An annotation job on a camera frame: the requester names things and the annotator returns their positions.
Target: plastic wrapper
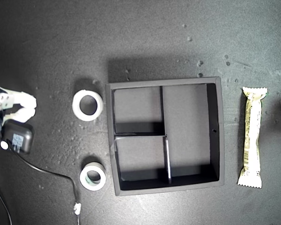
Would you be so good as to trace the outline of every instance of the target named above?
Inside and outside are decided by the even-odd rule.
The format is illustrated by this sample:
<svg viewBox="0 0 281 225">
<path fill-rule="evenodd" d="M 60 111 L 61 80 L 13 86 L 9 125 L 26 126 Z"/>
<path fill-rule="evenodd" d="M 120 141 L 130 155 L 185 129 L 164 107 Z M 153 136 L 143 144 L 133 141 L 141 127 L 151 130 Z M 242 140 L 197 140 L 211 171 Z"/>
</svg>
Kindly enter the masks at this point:
<svg viewBox="0 0 281 225">
<path fill-rule="evenodd" d="M 244 167 L 240 172 L 238 185 L 261 188 L 260 158 L 258 138 L 261 122 L 261 99 L 267 88 L 245 88 L 247 97 L 245 108 Z"/>
</svg>

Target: white tape roll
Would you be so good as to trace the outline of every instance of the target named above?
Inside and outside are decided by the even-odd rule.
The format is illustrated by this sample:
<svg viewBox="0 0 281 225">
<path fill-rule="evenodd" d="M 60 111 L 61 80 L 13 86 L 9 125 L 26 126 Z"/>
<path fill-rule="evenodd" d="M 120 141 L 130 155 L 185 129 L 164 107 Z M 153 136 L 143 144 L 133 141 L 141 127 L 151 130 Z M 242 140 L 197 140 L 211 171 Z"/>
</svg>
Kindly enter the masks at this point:
<svg viewBox="0 0 281 225">
<path fill-rule="evenodd" d="M 80 108 L 81 99 L 83 99 L 83 97 L 85 97 L 85 96 L 93 97 L 97 103 L 97 109 L 96 109 L 95 113 L 92 115 L 84 114 Z M 80 90 L 79 92 L 77 92 L 74 95 L 73 103 L 72 103 L 72 109 L 73 109 L 75 116 L 77 116 L 77 118 L 79 118 L 83 121 L 92 121 L 92 120 L 98 118 L 98 116 L 101 114 L 101 112 L 103 110 L 103 106 L 104 105 L 103 105 L 103 100 L 102 100 L 101 96 L 98 93 L 91 91 L 91 90 Z"/>
<path fill-rule="evenodd" d="M 99 180 L 91 180 L 88 176 L 89 171 L 96 171 L 100 175 Z M 90 191 L 97 191 L 103 188 L 106 183 L 105 168 L 100 163 L 87 164 L 80 173 L 81 184 Z"/>
</svg>

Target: dark gray surface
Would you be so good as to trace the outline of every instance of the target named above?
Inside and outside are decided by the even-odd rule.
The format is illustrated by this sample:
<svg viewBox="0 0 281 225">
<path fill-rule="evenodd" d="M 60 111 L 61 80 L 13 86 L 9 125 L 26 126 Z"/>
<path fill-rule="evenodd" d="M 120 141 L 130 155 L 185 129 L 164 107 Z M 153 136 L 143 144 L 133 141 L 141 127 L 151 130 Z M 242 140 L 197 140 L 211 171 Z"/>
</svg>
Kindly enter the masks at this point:
<svg viewBox="0 0 281 225">
<path fill-rule="evenodd" d="M 87 86 L 105 97 L 108 81 L 127 76 L 198 73 L 222 78 L 225 185 L 116 197 L 106 110 L 96 121 L 79 121 L 71 109 L 74 92 Z M 106 167 L 103 189 L 79 185 L 82 225 L 281 225 L 281 1 L 0 1 L 0 85 L 37 97 L 29 161 L 77 182 L 83 163 L 99 158 Z M 269 88 L 259 138 L 262 189 L 236 185 L 243 86 Z M 31 171 L 2 150 L 0 190 L 14 224 L 75 224 L 70 184 Z M 0 204 L 2 224 L 8 223 Z"/>
</svg>

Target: black cable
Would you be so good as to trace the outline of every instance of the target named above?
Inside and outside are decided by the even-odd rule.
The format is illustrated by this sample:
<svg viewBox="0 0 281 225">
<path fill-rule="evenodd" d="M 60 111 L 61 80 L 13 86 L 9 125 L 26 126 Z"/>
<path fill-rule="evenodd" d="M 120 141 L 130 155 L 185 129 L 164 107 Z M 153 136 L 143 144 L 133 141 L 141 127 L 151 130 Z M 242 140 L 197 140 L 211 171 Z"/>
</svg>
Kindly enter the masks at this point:
<svg viewBox="0 0 281 225">
<path fill-rule="evenodd" d="M 11 221 L 10 213 L 8 211 L 8 208 L 7 208 L 6 204 L 4 203 L 3 199 L 1 198 L 1 196 L 0 196 L 0 200 L 1 200 L 2 204 L 4 205 L 4 208 L 5 208 L 5 210 L 6 210 L 7 214 L 8 214 L 8 219 L 9 219 L 10 225 L 13 225 L 13 222 Z"/>
<path fill-rule="evenodd" d="M 66 175 L 63 175 L 63 174 L 59 174 L 59 173 L 56 173 L 56 172 L 50 172 L 50 171 L 48 171 L 48 170 L 43 170 L 43 169 L 38 168 L 37 166 L 34 166 L 33 164 L 31 164 L 30 162 L 28 162 L 26 159 L 24 159 L 22 156 L 20 156 L 20 155 L 18 154 L 18 152 L 16 152 L 16 151 L 14 150 L 14 147 L 13 147 L 13 145 L 12 145 L 12 143 L 11 143 L 11 141 L 10 141 L 9 139 L 7 139 L 7 143 L 8 143 L 8 147 L 10 148 L 10 150 L 11 150 L 23 163 L 25 163 L 26 165 L 28 165 L 30 168 L 35 169 L 35 170 L 37 170 L 37 171 L 39 171 L 39 172 L 42 172 L 42 173 L 46 173 L 46 174 L 50 174 L 50 175 L 55 175 L 55 176 L 62 177 L 62 178 L 65 178 L 65 179 L 67 179 L 67 180 L 70 180 L 71 183 L 72 183 L 72 185 L 73 185 L 73 191 L 74 191 L 75 201 L 76 201 L 76 203 L 79 203 L 79 202 L 80 202 L 80 201 L 79 201 L 79 197 L 78 197 L 78 192 L 77 192 L 76 183 L 75 183 L 75 181 L 74 181 L 72 178 L 70 178 L 70 177 L 68 177 L 68 176 L 66 176 Z"/>
</svg>

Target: black tray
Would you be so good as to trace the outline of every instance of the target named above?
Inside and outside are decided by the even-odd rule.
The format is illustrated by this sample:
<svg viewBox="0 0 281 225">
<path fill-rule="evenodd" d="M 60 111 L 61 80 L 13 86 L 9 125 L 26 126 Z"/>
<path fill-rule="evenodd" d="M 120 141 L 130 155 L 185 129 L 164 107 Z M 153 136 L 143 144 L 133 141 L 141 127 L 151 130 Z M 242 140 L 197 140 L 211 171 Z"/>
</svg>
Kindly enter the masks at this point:
<svg viewBox="0 0 281 225">
<path fill-rule="evenodd" d="M 224 183 L 219 77 L 106 85 L 116 195 Z"/>
</svg>

